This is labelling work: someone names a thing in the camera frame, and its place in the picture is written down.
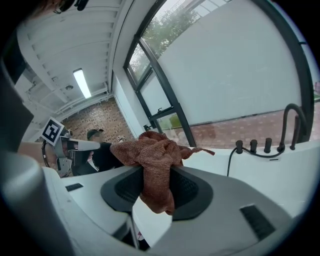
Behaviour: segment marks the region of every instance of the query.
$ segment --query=glass door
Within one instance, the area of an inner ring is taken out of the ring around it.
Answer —
[[[196,147],[186,116],[155,55],[142,38],[132,44],[124,70],[151,126],[145,130],[164,133],[178,145]]]

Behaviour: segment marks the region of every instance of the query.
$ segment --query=black and white square tag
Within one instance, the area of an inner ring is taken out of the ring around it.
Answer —
[[[62,123],[59,123],[53,117],[50,117],[48,122],[44,126],[41,137],[54,146],[57,143],[57,140],[59,139],[59,136],[64,127],[65,126]]]

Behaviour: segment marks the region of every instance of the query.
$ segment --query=brick wall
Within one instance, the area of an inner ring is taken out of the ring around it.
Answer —
[[[103,141],[115,143],[117,136],[133,139],[114,98],[89,106],[65,119],[62,124],[73,132],[73,139],[87,140],[87,131],[103,129]]]

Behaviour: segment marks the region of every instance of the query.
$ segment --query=brown cloth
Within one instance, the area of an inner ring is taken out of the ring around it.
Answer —
[[[188,159],[199,151],[215,154],[204,148],[179,146],[165,134],[155,131],[146,131],[135,141],[112,144],[110,151],[125,166],[144,167],[144,188],[140,198],[154,213],[166,212],[168,215],[172,215],[175,210],[174,198],[169,189],[170,167],[183,166],[182,159]]]

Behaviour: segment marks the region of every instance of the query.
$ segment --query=ceiling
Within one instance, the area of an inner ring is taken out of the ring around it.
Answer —
[[[112,97],[109,84],[119,36],[115,29],[125,2],[89,0],[83,11],[73,6],[61,14],[52,12],[25,21],[17,28],[26,69],[15,88],[34,114],[24,141],[37,139],[50,116],[62,121]],[[73,76],[80,68],[92,95],[89,99]]]

